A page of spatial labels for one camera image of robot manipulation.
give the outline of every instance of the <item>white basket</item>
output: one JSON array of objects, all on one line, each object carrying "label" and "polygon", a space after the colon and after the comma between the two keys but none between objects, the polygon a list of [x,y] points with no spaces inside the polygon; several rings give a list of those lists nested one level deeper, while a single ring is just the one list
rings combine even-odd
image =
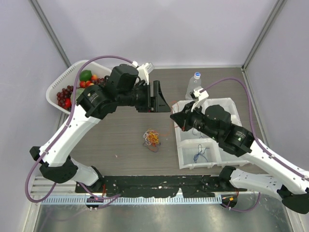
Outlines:
[{"label": "white basket", "polygon": [[[181,111],[184,106],[189,102],[191,101],[179,101],[174,104],[173,113]],[[205,112],[205,109],[208,106],[216,104],[222,106],[226,111],[231,114],[232,123],[241,126],[239,114],[237,112],[235,103],[230,98],[207,99],[202,105],[202,112]],[[179,169],[193,169],[195,167],[211,168],[215,165],[220,167],[224,167],[227,165],[243,166],[249,163],[247,160],[243,160],[242,158],[238,158],[234,155],[226,153],[218,147],[218,144],[213,139],[198,132],[196,129],[182,131],[176,123],[174,125]],[[198,153],[199,144],[201,144],[203,151],[205,148],[207,148],[204,154],[207,161],[204,157],[199,156],[197,162],[195,163],[193,158],[194,155]]]},{"label": "white basket", "polygon": [[[67,86],[72,86],[74,84],[76,75],[78,70],[81,68],[83,64],[85,64],[87,60],[81,60],[73,64],[71,67],[69,67],[60,77],[58,77],[51,85],[48,87],[46,91],[46,99],[49,103],[51,103],[54,107],[57,109],[63,111],[66,114],[70,114],[69,111],[63,109],[62,107],[58,106],[57,101],[57,93],[61,92],[63,88],[67,88]],[[106,75],[111,74],[111,70],[99,65],[95,62],[91,62],[88,64],[84,70],[90,70],[92,74],[97,75],[99,78],[103,78]]]}]

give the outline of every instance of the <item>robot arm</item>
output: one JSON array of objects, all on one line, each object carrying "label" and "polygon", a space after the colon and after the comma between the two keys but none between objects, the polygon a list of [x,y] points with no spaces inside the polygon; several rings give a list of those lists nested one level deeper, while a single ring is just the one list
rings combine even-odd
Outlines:
[{"label": "robot arm", "polygon": [[121,64],[113,68],[103,84],[89,86],[83,91],[77,99],[71,121],[68,122],[68,118],[46,144],[30,150],[37,160],[53,143],[40,161],[40,171],[45,178],[56,183],[74,180],[84,183],[91,191],[97,191],[103,184],[99,171],[69,156],[81,138],[107,114],[115,112],[117,106],[134,106],[140,113],[170,112],[159,81],[154,81],[151,97],[147,67],[149,64],[137,68]]},{"label": "robot arm", "polygon": [[201,90],[194,91],[196,100],[186,104],[181,112],[172,114],[171,119],[183,131],[195,128],[215,140],[225,152],[248,160],[272,175],[250,174],[226,166],[220,173],[222,180],[235,188],[252,189],[273,196],[298,213],[309,212],[309,181],[306,178],[309,172],[293,165],[259,141],[272,156],[266,154],[253,134],[233,124],[230,113],[221,106],[209,106],[202,113],[199,102],[205,101],[205,98],[201,97],[200,92]]}]

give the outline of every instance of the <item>bunch of grapes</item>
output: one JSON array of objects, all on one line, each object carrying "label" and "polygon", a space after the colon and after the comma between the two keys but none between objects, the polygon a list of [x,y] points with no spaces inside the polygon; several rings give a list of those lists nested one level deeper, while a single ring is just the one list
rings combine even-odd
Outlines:
[{"label": "bunch of grapes", "polygon": [[104,78],[98,78],[97,80],[91,80],[91,83],[99,85],[104,82]]},{"label": "bunch of grapes", "polygon": [[58,105],[66,110],[71,110],[71,94],[73,92],[73,86],[67,86],[67,88],[63,88],[62,92],[57,93],[57,101]]}]

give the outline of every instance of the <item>water bottle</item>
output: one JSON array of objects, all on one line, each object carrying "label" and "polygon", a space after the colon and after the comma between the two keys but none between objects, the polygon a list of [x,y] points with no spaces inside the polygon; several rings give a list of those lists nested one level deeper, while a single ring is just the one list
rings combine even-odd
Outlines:
[{"label": "water bottle", "polygon": [[188,84],[187,93],[185,95],[186,100],[192,100],[190,93],[193,92],[195,88],[200,87],[202,85],[200,78],[201,78],[201,74],[199,72],[195,73],[194,76],[191,77],[189,84]]}]

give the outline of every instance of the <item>green vegetable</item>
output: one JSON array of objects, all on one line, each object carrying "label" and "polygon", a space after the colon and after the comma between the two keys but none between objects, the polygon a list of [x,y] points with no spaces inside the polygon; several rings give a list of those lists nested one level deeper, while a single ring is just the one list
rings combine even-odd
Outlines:
[{"label": "green vegetable", "polygon": [[80,81],[90,81],[92,77],[92,73],[90,70],[84,70],[82,71],[81,75],[79,76]]},{"label": "green vegetable", "polygon": [[[83,91],[84,91],[84,88],[78,88],[76,90],[75,104],[77,102],[78,97],[82,94]],[[73,94],[71,94],[70,99],[71,99],[71,103],[73,104]]]}]

